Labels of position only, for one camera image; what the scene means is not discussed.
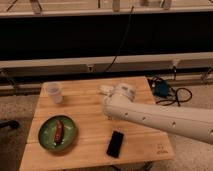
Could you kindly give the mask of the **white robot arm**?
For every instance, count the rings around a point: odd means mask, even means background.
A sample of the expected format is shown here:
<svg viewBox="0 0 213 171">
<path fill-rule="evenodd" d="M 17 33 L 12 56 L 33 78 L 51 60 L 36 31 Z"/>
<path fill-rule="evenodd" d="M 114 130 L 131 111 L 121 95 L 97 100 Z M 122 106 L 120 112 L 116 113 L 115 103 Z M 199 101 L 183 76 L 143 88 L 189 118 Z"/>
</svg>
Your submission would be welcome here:
<svg viewBox="0 0 213 171">
<path fill-rule="evenodd" d="M 213 145 L 213 109 L 136 103 L 136 90 L 126 83 L 116 86 L 102 85 L 100 91 L 105 95 L 103 111 L 108 117 Z"/>
</svg>

